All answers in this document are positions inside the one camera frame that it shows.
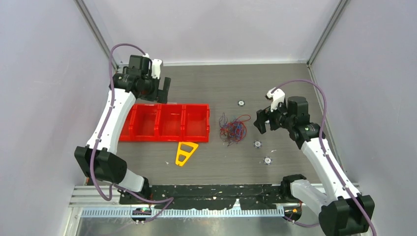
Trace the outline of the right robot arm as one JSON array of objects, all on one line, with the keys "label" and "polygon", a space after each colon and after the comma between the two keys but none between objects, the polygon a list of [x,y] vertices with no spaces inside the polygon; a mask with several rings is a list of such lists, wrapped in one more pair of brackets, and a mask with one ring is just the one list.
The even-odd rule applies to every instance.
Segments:
[{"label": "right robot arm", "polygon": [[310,121],[305,97],[279,99],[276,108],[269,106],[256,112],[255,127],[264,134],[266,124],[271,130],[286,129],[290,138],[307,157],[317,173],[324,191],[314,187],[303,175],[283,177],[281,197],[305,203],[319,218],[327,236],[348,236],[372,230],[371,217],[375,203],[348,180],[330,150],[325,134]]}]

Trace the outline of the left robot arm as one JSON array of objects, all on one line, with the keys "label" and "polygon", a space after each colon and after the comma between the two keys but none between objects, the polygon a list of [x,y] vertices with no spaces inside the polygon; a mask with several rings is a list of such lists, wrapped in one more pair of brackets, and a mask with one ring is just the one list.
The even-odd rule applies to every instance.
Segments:
[{"label": "left robot arm", "polygon": [[98,181],[130,190],[140,204],[150,199],[149,181],[128,169],[127,162],[117,156],[117,147],[124,122],[137,99],[167,103],[171,79],[166,77],[163,88],[159,88],[162,66],[162,60],[150,59],[149,55],[131,55],[122,72],[112,72],[99,123],[86,145],[77,146],[74,152],[86,177],[94,176]]}]

